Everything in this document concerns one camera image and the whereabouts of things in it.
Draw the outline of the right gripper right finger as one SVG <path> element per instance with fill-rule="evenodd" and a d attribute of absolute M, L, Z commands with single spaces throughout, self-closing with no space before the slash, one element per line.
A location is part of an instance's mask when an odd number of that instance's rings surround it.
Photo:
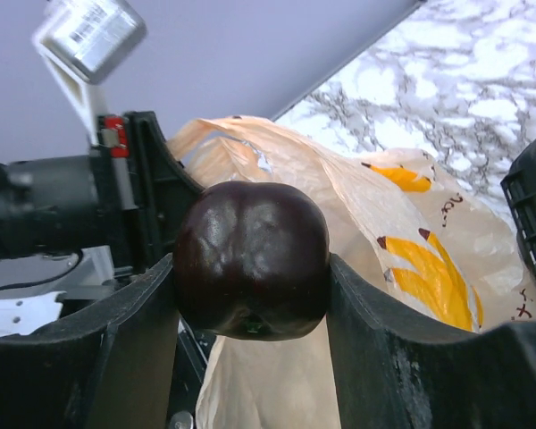
<path fill-rule="evenodd" d="M 345 428 L 536 428 L 536 322 L 437 322 L 331 257 L 327 329 Z"/>

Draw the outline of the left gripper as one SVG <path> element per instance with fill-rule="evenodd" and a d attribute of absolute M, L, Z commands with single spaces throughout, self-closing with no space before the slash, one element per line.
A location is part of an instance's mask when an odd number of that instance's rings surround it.
<path fill-rule="evenodd" d="M 173 251 L 203 187 L 171 155 L 155 113 L 96 125 L 100 143 L 85 155 L 0 163 L 0 261 L 107 246 L 115 271 L 134 273 Z M 119 190 L 119 160 L 128 160 L 137 205 L 127 216 L 134 206 Z"/>

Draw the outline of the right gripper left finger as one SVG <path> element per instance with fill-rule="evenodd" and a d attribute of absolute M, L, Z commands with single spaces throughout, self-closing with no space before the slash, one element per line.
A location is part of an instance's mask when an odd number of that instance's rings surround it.
<path fill-rule="evenodd" d="M 0 428 L 164 428 L 179 313 L 166 256 L 113 295 L 0 338 Z"/>

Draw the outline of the translucent orange plastic bag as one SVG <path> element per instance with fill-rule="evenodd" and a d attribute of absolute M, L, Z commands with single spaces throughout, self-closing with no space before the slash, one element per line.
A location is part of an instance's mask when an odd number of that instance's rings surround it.
<path fill-rule="evenodd" d="M 331 256 L 429 318 L 482 334 L 536 322 L 536 286 L 515 235 L 419 149 L 359 157 L 263 118 L 196 119 L 168 142 L 200 184 L 282 182 L 322 210 Z M 345 428 L 327 316 L 294 341 L 219 337 L 199 393 L 200 428 Z"/>

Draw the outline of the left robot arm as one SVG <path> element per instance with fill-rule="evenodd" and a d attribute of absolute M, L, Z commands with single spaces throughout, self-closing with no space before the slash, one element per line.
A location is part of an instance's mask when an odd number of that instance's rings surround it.
<path fill-rule="evenodd" d="M 200 194 L 152 112 L 105 115 L 83 156 L 0 163 L 0 262 L 61 258 L 63 272 L 0 286 L 0 337 L 55 321 L 66 299 L 95 301 L 172 251 Z"/>

